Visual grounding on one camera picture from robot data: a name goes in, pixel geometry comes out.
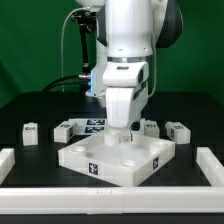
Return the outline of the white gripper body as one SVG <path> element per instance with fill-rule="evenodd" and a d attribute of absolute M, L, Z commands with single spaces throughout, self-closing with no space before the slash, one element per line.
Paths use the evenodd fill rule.
<path fill-rule="evenodd" d="M 106 89 L 108 123 L 115 129 L 126 129 L 137 119 L 148 102 L 148 88 Z"/>

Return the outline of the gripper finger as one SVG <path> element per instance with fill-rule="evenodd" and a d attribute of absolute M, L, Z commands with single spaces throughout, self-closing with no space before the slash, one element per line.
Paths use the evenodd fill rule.
<path fill-rule="evenodd" d="M 132 133 L 130 129 L 122 129 L 120 131 L 120 138 L 122 142 L 131 142 L 132 141 Z"/>

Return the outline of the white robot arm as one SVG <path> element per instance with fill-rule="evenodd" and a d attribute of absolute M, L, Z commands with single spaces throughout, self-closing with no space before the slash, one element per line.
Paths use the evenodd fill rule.
<path fill-rule="evenodd" d="M 130 142 L 131 126 L 154 94 L 147 58 L 181 35 L 180 8 L 176 0 L 76 1 L 96 18 L 97 62 L 87 94 L 106 108 L 110 132 Z"/>

